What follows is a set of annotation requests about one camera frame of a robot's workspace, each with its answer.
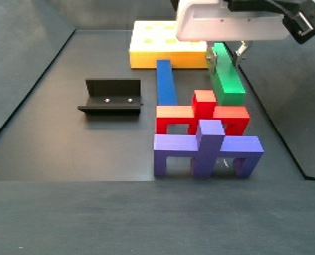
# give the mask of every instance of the yellow lego brick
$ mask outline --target yellow lego brick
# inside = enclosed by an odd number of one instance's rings
[[[154,69],[170,59],[177,69],[206,69],[206,43],[181,42],[174,21],[136,21],[130,43],[132,68]]]

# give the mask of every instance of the black bracket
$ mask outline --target black bracket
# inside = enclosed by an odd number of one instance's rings
[[[86,114],[136,114],[141,112],[140,79],[86,79],[89,99],[78,109]]]

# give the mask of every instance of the green block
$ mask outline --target green block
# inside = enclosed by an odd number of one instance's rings
[[[222,43],[216,43],[213,51],[217,53],[217,66],[210,74],[218,104],[222,106],[244,105],[247,91],[243,86],[236,68]]]

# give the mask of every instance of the long blue block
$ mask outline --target long blue block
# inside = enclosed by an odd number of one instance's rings
[[[170,60],[157,60],[157,104],[177,106]]]

